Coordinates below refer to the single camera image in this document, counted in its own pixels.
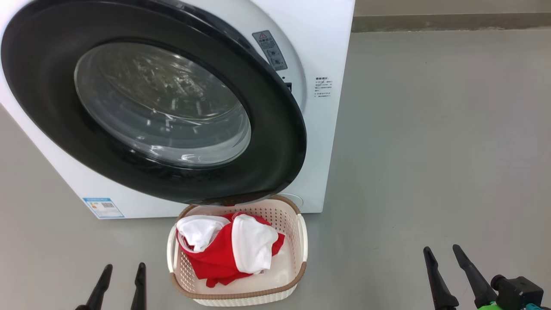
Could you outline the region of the black round glass door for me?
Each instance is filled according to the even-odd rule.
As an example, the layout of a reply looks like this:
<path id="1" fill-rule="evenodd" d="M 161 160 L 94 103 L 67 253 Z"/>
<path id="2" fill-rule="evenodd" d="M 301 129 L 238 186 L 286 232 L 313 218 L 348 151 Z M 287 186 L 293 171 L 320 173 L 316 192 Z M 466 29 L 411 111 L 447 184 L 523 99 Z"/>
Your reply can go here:
<path id="1" fill-rule="evenodd" d="M 0 1 L 0 102 L 66 179 L 79 167 L 201 205 L 282 192 L 306 157 L 303 80 L 252 34 L 278 26 L 248 1 Z M 284 84 L 292 83 L 292 92 Z"/>

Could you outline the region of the white washing machine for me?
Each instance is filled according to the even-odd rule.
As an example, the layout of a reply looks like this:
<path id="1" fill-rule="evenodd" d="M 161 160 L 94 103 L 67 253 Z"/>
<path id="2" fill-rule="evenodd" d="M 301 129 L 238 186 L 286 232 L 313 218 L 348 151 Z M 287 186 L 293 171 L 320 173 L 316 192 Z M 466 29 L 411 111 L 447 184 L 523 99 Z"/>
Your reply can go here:
<path id="1" fill-rule="evenodd" d="M 303 199 L 303 206 L 300 208 L 303 212 L 321 212 L 327 188 L 356 0 L 208 1 L 209 4 L 206 7 L 209 9 L 213 7 L 212 1 L 230 1 L 241 5 L 246 1 L 253 3 L 273 21 L 273 24 L 278 26 L 277 33 L 272 35 L 283 56 L 285 53 L 291 53 L 295 57 L 295 63 L 299 65 L 303 75 L 300 83 L 302 99 L 300 110 L 306 128 L 306 157 L 301 171 L 293 182 L 282 192 L 272 196 L 280 193 L 294 194 Z M 32 137 L 21 126 L 20 128 L 44 155 Z M 45 156 L 45 158 L 59 173 L 57 165 L 52 164 L 49 157 Z M 99 177 L 92 175 L 91 169 L 87 167 L 79 167 L 76 172 L 77 175 L 84 177 L 84 181 L 100 180 Z M 94 190 L 105 190 L 107 196 L 86 197 L 84 181 L 77 180 L 73 176 L 70 179 L 66 179 L 63 175 L 61 177 L 82 201 L 83 198 L 110 198 L 126 219 L 175 217 L 189 205 L 136 192 L 113 181 L 108 184 L 114 185 L 114 189 L 109 189 L 106 185 L 93 186 Z"/>

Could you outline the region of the round white filter cover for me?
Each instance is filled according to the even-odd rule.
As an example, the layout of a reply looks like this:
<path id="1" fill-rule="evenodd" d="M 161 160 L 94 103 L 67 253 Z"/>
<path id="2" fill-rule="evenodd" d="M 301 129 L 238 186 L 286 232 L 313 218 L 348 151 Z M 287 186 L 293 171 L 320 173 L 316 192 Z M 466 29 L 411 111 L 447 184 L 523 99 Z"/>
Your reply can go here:
<path id="1" fill-rule="evenodd" d="M 297 195 L 289 193 L 280 193 L 279 195 L 293 202 L 299 209 L 303 206 L 303 199 Z"/>

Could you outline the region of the cream perforated laundry basket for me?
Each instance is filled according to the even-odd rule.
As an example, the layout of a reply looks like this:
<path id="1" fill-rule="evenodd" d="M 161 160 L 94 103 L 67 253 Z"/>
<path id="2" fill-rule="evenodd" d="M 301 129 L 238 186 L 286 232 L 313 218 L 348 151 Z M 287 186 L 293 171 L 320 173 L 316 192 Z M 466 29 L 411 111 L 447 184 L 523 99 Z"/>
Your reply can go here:
<path id="1" fill-rule="evenodd" d="M 199 279 L 189 259 L 179 245 L 177 229 L 173 226 L 167 240 L 167 266 L 174 287 L 198 304 L 210 307 L 242 307 L 269 304 L 289 297 L 302 279 L 308 259 L 308 234 L 295 196 L 281 194 L 263 201 L 237 206 L 189 205 L 178 218 L 195 214 L 222 216 L 244 212 L 267 220 L 285 235 L 281 251 L 273 258 L 272 267 L 260 273 L 235 280 L 224 286 L 207 287 Z"/>

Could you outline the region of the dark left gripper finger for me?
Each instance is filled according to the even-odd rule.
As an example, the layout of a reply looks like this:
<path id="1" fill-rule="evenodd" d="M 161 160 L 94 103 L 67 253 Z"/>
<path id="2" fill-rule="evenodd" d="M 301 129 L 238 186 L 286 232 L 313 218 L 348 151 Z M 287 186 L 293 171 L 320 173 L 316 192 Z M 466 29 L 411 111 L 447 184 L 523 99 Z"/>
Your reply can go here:
<path id="1" fill-rule="evenodd" d="M 112 271 L 113 266 L 109 263 L 103 269 L 103 272 L 99 277 L 99 280 L 96 283 L 95 287 L 93 288 L 86 304 L 81 304 L 77 306 L 75 310 L 102 310 L 104 295 L 110 286 Z"/>
<path id="2" fill-rule="evenodd" d="M 146 310 L 146 265 L 140 263 L 135 277 L 135 293 L 130 310 Z"/>

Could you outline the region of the grey warning sticker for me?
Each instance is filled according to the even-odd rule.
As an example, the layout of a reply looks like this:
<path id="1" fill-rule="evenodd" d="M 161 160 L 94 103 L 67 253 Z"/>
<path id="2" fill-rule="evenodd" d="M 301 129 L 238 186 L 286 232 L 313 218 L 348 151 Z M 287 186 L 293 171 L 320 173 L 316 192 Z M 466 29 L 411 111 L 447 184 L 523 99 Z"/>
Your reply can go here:
<path id="1" fill-rule="evenodd" d="M 274 71 L 288 69 L 284 56 L 279 48 L 276 40 L 269 30 L 263 30 L 252 34 L 260 49 L 267 57 L 268 63 Z"/>

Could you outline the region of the blue energy label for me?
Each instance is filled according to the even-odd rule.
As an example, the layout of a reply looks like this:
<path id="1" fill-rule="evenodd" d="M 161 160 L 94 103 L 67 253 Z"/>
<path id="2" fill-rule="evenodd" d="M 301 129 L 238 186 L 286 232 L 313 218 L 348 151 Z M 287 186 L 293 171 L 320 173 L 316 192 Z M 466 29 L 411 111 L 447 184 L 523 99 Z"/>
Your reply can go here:
<path id="1" fill-rule="evenodd" d="M 124 218 L 110 198 L 83 198 L 83 201 L 98 219 Z"/>

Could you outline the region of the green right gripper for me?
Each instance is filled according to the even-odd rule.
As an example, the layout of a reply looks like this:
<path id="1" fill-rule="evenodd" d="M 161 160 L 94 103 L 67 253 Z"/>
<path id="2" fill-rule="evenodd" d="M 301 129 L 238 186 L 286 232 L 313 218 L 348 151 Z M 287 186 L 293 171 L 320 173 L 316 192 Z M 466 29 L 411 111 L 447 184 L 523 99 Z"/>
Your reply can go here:
<path id="1" fill-rule="evenodd" d="M 453 253 L 456 256 L 460 268 L 465 272 L 474 293 L 474 304 L 480 310 L 502 310 L 496 303 L 497 294 L 490 284 L 482 276 L 474 263 L 467 257 L 461 246 L 453 245 Z M 453 296 L 438 269 L 438 262 L 429 246 L 423 249 L 424 260 L 427 269 L 430 290 L 435 310 L 456 310 L 459 302 Z"/>

